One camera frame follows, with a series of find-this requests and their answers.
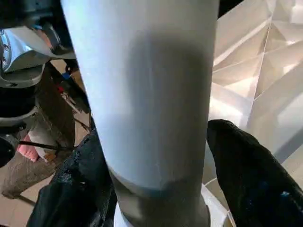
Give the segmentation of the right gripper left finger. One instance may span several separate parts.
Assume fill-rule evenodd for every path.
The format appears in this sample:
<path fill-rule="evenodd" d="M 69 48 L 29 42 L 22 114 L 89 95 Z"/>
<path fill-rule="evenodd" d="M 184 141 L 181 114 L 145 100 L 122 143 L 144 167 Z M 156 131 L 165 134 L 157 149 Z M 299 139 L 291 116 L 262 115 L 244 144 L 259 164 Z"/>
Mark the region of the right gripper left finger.
<path fill-rule="evenodd" d="M 117 204 L 96 130 L 86 135 L 38 194 L 28 227 L 112 227 Z"/>

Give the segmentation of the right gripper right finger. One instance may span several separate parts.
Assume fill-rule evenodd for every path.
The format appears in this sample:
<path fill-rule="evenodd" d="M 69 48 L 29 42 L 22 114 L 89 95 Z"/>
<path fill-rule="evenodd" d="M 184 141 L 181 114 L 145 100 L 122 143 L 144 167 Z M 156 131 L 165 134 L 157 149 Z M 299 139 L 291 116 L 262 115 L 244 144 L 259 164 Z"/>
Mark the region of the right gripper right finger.
<path fill-rule="evenodd" d="M 207 143 L 217 180 L 238 227 L 301 227 L 303 191 L 251 134 L 210 120 Z"/>

